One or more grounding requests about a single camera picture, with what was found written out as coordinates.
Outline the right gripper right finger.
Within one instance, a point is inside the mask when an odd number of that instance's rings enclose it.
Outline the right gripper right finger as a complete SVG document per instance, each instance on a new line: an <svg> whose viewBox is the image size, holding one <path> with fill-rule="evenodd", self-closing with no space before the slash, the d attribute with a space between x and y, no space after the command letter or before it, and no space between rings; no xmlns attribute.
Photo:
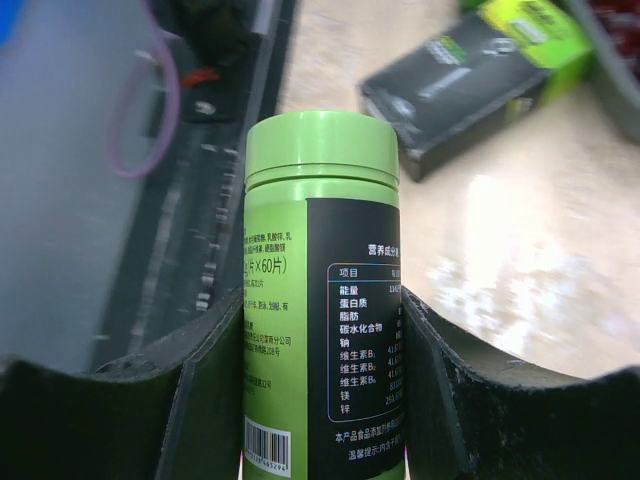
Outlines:
<svg viewBox="0 0 640 480"><path fill-rule="evenodd" d="M638 478L638 367L564 375L467 333L409 289L402 303L411 478Z"/></svg>

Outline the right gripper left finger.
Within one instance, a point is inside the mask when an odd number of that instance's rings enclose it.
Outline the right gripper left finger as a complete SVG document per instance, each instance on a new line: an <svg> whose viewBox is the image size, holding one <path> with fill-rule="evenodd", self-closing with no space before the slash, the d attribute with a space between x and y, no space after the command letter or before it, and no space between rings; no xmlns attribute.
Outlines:
<svg viewBox="0 0 640 480"><path fill-rule="evenodd" d="M1 359L5 479L234 479L242 293L90 375Z"/></svg>

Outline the green capped pill bottle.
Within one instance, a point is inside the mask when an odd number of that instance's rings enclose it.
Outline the green capped pill bottle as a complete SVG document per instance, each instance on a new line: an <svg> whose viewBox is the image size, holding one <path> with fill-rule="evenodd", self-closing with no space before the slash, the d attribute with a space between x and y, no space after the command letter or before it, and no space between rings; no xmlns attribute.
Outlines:
<svg viewBox="0 0 640 480"><path fill-rule="evenodd" d="M394 131L339 111L256 124L243 226L243 477L403 478Z"/></svg>

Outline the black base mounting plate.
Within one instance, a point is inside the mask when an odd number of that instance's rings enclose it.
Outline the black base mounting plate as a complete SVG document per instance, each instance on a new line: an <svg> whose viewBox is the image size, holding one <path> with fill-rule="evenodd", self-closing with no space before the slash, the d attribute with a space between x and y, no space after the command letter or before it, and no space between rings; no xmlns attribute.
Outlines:
<svg viewBox="0 0 640 480"><path fill-rule="evenodd" d="M240 282L249 129L277 106L293 1L156 1L180 75L171 144L142 180L91 365L141 350Z"/></svg>

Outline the black product box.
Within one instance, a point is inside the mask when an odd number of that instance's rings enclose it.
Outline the black product box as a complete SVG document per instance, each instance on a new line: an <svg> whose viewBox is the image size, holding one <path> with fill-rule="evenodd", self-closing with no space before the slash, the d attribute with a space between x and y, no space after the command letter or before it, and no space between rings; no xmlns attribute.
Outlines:
<svg viewBox="0 0 640 480"><path fill-rule="evenodd" d="M396 132L415 181L529 113L551 70L479 12L366 78L365 110Z"/></svg>

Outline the grey fruit tray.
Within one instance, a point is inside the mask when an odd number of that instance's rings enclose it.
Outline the grey fruit tray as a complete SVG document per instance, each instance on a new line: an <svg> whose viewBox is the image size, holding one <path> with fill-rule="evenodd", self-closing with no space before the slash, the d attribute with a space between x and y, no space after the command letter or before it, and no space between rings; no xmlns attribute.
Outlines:
<svg viewBox="0 0 640 480"><path fill-rule="evenodd" d="M589 80L605 114L622 137L639 144L639 81L624 65L589 2L567 0L565 5L591 41Z"/></svg>

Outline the yellow green packet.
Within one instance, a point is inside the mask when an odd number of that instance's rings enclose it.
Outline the yellow green packet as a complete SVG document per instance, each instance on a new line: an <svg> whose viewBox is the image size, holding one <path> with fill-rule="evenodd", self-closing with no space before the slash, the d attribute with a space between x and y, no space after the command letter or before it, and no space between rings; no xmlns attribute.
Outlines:
<svg viewBox="0 0 640 480"><path fill-rule="evenodd" d="M549 103L584 78L592 47L577 22L550 1L494 0L478 13L488 24L516 41L529 62L548 73L540 102Z"/></svg>

